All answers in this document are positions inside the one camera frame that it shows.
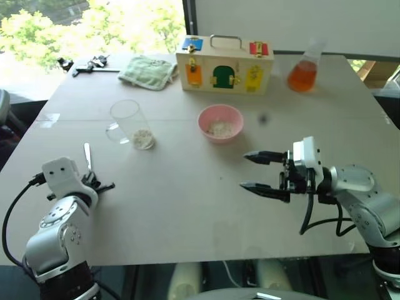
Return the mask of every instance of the table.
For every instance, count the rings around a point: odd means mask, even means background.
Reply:
[[[158,56],[173,60],[174,56]],[[368,251],[357,231],[336,237],[334,224],[298,234],[306,198],[290,204],[261,198],[239,187],[255,180],[278,186],[281,166],[260,166],[245,152],[285,151],[305,136],[316,138],[322,163],[356,163],[373,170],[382,187],[399,194],[400,135],[342,56],[324,56],[311,94],[298,94],[284,78],[299,56],[276,56],[265,96],[184,92],[175,80],[161,92],[118,81],[116,74],[70,74],[45,105],[0,173],[1,220],[7,207],[41,165],[60,156],[86,172],[83,143],[93,166],[116,188],[101,196],[94,214],[88,261],[94,265],[213,261],[221,259],[314,256]],[[109,58],[119,68],[127,55]],[[107,139],[109,108],[135,99],[157,139],[137,151]],[[225,146],[210,144],[197,128],[200,110],[232,104],[244,116],[241,136]],[[260,125],[260,114],[268,122]],[[21,257],[26,241],[52,203],[46,185],[31,189],[14,209],[9,246]],[[336,216],[334,206],[314,206],[312,221]],[[3,253],[0,264],[10,264]]]

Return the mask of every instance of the towel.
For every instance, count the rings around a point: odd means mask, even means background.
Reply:
[[[118,78],[153,91],[162,90],[177,74],[176,64],[146,56],[134,57],[118,74]]]

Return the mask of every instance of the window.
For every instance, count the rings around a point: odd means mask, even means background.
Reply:
[[[173,53],[185,34],[182,0],[0,0],[0,20],[0,88],[33,100],[63,79],[59,57]]]

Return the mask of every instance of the pink bowl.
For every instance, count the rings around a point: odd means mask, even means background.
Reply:
[[[207,133],[211,122],[224,121],[232,124],[232,134],[229,137],[215,137]],[[197,119],[201,132],[212,142],[224,144],[232,141],[243,129],[243,116],[235,107],[216,104],[203,109]]]

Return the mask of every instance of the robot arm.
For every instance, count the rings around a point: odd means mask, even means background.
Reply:
[[[290,202],[290,194],[318,196],[323,204],[340,204],[349,213],[374,258],[376,272],[400,288],[400,201],[382,191],[374,174],[356,165],[322,167],[313,137],[293,144],[293,151],[250,152],[245,158],[259,163],[282,163],[279,189],[244,182],[241,186],[267,198]]]
[[[42,170],[54,193],[51,199],[59,200],[26,245],[26,262],[39,284],[41,299],[100,299],[86,262],[86,246],[98,192],[114,185],[98,189],[100,182],[93,173],[81,180],[74,161],[66,157],[46,163]]]

